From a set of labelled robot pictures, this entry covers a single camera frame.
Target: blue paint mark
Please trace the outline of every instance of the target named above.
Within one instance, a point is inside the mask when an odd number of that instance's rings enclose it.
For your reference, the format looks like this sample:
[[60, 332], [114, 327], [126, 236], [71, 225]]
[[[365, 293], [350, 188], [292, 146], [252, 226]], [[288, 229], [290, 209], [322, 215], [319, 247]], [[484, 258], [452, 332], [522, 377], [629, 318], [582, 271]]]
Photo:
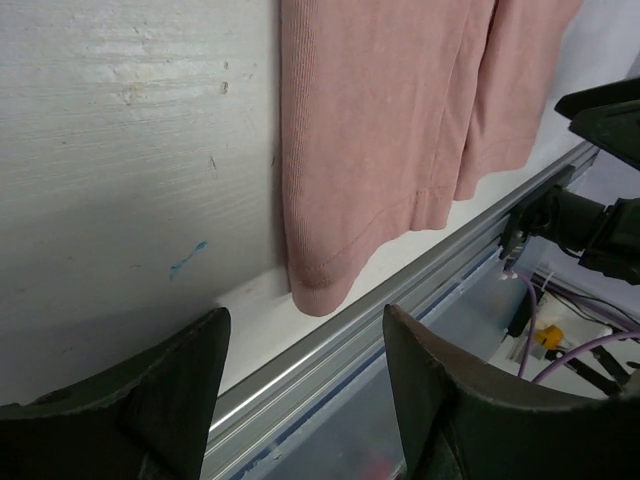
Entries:
[[180, 260], [175, 265], [171, 265], [171, 268], [169, 269], [169, 281], [176, 278], [176, 275], [180, 273], [180, 270], [182, 270], [182, 267], [184, 267], [187, 263], [189, 263], [191, 259], [194, 257], [194, 255], [198, 253], [199, 250], [202, 250], [203, 248], [205, 248], [207, 245], [209, 245], [209, 242], [207, 241], [200, 242], [198, 245], [196, 245], [196, 248], [194, 248], [189, 255], [187, 255], [185, 258]]

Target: pink fabric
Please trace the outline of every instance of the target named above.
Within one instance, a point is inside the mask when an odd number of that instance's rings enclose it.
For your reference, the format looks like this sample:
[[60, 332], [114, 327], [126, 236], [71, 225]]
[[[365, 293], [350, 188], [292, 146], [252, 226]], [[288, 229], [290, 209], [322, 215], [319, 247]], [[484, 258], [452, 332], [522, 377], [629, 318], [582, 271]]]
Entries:
[[535, 136], [580, 3], [282, 0], [283, 205], [300, 310], [330, 313], [380, 245], [443, 228], [454, 195], [526, 162], [529, 143], [513, 158], [483, 152]]

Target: yellow connector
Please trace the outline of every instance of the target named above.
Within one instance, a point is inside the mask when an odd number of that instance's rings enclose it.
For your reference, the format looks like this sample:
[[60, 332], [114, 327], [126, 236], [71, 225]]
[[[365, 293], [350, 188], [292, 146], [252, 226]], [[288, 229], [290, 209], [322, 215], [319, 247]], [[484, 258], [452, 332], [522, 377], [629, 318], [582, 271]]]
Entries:
[[536, 330], [536, 343], [539, 343], [548, 350], [555, 350], [562, 342], [564, 333], [555, 325], [545, 328], [544, 330]]

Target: pink cable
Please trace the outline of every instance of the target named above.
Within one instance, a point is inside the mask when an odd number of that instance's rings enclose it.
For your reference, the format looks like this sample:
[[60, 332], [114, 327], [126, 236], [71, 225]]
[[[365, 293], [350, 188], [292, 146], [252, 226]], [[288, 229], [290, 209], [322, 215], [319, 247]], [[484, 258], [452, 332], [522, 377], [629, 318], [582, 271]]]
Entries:
[[518, 377], [522, 378], [524, 375], [524, 371], [527, 368], [527, 362], [529, 361], [529, 354], [531, 353], [531, 346], [533, 345], [533, 337], [536, 334], [536, 319], [538, 316], [538, 298], [536, 296], [536, 289], [533, 286], [533, 283], [526, 275], [523, 275], [520, 272], [507, 272], [507, 274], [513, 273], [520, 280], [522, 280], [527, 286], [527, 290], [529, 290], [529, 298], [531, 300], [531, 321], [529, 323], [529, 334], [527, 335], [527, 343], [524, 346], [524, 352], [522, 354], [522, 362], [520, 362], [520, 368], [518, 369]]
[[615, 342], [616, 340], [626, 340], [628, 338], [640, 338], [640, 332], [619, 332], [612, 335], [607, 335], [606, 337], [600, 337], [596, 338], [595, 340], [591, 340], [584, 345], [580, 345], [579, 347], [568, 351], [562, 357], [551, 362], [550, 365], [547, 365], [547, 367], [538, 375], [536, 375], [536, 377], [531, 381], [533, 383], [540, 383], [542, 380], [559, 369], [562, 365], [567, 363], [569, 360], [576, 358], [578, 355], [584, 352], [588, 352], [589, 350], [599, 347], [600, 345], [604, 345], [609, 342]]

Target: white painted wood surface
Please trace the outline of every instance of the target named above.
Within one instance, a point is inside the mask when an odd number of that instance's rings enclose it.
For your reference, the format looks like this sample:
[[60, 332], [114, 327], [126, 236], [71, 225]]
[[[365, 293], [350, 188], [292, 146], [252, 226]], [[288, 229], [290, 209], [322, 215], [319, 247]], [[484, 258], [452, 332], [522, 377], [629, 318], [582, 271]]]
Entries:
[[[233, 316], [223, 389], [326, 321], [295, 309], [280, 267], [277, 5], [0, 0], [0, 404], [216, 302]], [[587, 0], [548, 107], [623, 77], [639, 18], [636, 0]], [[547, 108], [526, 168], [382, 247], [345, 305], [574, 146], [565, 128]]]

